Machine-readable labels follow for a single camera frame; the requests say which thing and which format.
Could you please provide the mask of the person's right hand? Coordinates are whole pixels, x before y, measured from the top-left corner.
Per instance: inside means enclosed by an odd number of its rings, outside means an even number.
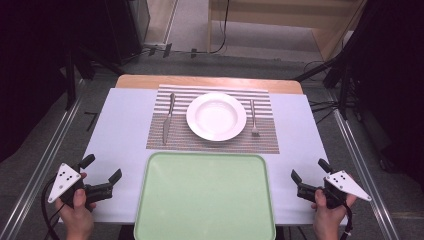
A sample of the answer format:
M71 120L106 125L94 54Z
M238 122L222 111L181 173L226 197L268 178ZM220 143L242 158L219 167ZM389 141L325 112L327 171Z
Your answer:
M315 191L315 202L311 205L315 210L313 229L316 235L334 234L338 235L341 221L344 219L347 210L344 206L334 209L327 208L327 199L321 189Z

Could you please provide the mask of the person's left hand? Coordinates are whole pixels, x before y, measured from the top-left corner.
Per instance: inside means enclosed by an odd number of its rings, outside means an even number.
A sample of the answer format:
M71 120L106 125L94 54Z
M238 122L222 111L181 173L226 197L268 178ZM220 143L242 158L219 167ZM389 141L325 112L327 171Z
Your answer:
M75 191L73 208L64 204L60 198L55 201L55 207L63 220L66 236L69 233L91 234L94 230L92 213L85 207L86 193L83 189Z

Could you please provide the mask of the dark curtain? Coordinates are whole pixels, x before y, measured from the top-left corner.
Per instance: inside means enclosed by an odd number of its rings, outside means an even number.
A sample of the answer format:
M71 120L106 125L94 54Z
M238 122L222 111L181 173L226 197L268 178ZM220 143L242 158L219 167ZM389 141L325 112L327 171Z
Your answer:
M387 138L379 152L424 190L424 0L368 0L352 40L360 103Z
M67 47L82 45L96 0L0 0L0 163L63 93Z

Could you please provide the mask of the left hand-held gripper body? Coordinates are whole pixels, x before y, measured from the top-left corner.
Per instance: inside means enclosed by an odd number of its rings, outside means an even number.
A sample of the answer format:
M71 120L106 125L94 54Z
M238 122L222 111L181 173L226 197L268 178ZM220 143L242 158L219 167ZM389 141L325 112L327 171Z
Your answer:
M91 211L92 203L111 199L113 196L114 177L99 185L85 184L80 170L86 167L87 164L77 164L71 167L66 163L62 163L54 178L53 187L47 201L54 203L57 199L60 199L64 204L73 208L74 194L77 190L82 189L86 195L85 207Z

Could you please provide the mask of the black cabinet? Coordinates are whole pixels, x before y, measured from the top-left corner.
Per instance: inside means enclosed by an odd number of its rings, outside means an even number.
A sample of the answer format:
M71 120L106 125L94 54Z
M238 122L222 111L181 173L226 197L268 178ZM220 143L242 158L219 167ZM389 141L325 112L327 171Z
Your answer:
M122 65L141 54L150 23L147 0L105 0L113 36L112 59Z

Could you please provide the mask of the silver fork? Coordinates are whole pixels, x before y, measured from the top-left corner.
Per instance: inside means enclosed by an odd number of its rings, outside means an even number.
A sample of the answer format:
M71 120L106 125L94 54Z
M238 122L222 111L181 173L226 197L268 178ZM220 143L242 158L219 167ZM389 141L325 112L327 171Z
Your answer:
M259 129L257 128L257 121L256 121L256 112L255 112L255 103L254 100L250 100L250 107L251 107L251 114L252 114L252 136L260 136Z

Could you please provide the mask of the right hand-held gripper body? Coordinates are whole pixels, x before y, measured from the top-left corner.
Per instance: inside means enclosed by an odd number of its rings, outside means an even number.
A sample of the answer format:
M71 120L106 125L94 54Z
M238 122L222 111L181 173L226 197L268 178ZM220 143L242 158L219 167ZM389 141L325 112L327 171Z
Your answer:
M327 207L334 209L341 206L347 195L356 196L365 201L371 201L371 196L344 170L327 175L323 178L324 186L320 189L327 199ZM297 196L299 198L315 202L315 191L317 187L305 184L303 181L297 185Z

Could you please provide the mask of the black metal stand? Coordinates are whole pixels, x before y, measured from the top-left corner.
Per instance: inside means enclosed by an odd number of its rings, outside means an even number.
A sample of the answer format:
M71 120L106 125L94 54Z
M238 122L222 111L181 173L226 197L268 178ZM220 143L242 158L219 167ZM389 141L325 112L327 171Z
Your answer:
M78 70L84 79L92 80L95 76L95 70L91 65L92 61L99 63L117 76L125 74L119 67L83 45L67 47L65 51L65 73L67 82L66 110L69 110L76 102L75 70Z
M357 27L340 52L330 60L294 78L295 81L302 82L320 72L329 70L323 80L323 86L326 89L333 89L337 84L340 84L339 98L336 107L344 119L347 119L346 108L348 107L348 93L351 79L353 78L353 56L356 48L359 47L360 38L364 34L366 26L370 21L370 17L367 13L369 2L370 0L361 0L362 13L357 11L357 15L359 16Z

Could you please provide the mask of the silver knife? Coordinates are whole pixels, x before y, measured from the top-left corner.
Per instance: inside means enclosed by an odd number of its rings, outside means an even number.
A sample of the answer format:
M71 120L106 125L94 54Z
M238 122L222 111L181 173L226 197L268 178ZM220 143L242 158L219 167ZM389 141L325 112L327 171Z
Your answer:
M167 117L166 117L166 119L163 123L162 142L163 142L164 145L166 145L167 139L168 139L173 109L174 109L174 105L175 105L175 99L176 99L175 93L171 93L170 94L170 105L169 105L169 109L168 109L168 114L167 114Z

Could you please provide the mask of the green tray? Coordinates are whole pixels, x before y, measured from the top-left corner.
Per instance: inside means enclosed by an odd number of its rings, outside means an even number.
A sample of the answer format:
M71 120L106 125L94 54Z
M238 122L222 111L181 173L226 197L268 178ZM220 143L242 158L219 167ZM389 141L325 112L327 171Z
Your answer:
M258 155L153 154L135 240L274 240L266 163Z

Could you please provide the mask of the striped placemat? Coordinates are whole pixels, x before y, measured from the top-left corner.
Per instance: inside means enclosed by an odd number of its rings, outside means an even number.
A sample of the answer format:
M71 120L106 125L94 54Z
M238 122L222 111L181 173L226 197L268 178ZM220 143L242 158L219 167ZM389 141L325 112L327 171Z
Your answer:
M175 93L176 99L167 143L164 145L163 123L168 114L171 93ZM205 140L192 132L186 121L187 108L194 99L207 93L225 93L241 102L246 110L247 122L239 135L230 140L215 142ZM257 128L260 132L258 137L252 136L251 133L251 99L255 103ZM277 154L279 144L270 94L260 89L162 85L156 94L146 147L156 150Z

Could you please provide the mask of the white table cover sheet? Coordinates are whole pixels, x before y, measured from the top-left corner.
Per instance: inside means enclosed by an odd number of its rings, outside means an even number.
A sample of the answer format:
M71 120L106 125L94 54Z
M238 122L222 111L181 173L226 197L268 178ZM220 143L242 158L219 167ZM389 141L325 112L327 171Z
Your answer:
M156 150L146 147L156 90L113 88L109 91L86 148L95 161L86 170L87 181L98 184L120 169L121 180L109 200L98 203L98 222L128 224L134 221L146 162L156 152L205 154L255 154L209 151ZM267 166L274 220L279 225L311 223L309 202L296 195L292 170L311 185L321 185L324 171L318 160L326 153L308 99L303 94L270 93L279 152L257 154Z

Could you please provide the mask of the white plate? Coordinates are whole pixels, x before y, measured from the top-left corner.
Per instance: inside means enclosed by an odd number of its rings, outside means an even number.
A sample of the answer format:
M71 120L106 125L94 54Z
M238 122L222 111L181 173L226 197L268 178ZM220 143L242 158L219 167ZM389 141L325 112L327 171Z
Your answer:
M239 135L247 122L246 110L225 93L207 93L194 99L186 111L189 128L208 141L226 141Z

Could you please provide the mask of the metal floor rail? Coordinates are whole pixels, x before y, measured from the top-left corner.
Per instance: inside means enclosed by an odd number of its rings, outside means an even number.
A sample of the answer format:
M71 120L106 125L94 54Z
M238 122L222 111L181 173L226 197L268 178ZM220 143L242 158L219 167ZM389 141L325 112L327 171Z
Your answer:
M334 115L337 125L347 145L353 164L359 175L360 182L371 197L369 204L379 225L383 238L385 240L400 240L395 224L367 167L365 158L363 157L363 154L349 125L349 121L343 118L340 110L336 110Z
M48 174L48 171L50 170L57 151L66 136L75 114L78 111L80 102L81 98L78 97L76 102L71 105L70 109L63 114L52 138L43 152L43 155L38 161L37 166L34 168L31 178L12 208L8 221L3 230L0 232L0 240L15 240L23 221L25 220L36 195Z

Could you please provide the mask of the wooden shelf unit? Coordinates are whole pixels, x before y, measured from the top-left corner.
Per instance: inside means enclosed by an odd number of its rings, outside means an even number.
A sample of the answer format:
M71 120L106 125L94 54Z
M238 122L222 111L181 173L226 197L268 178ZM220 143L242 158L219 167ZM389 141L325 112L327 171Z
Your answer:
M324 60L336 53L346 33L356 28L368 0L208 0L208 49L212 22L304 27Z

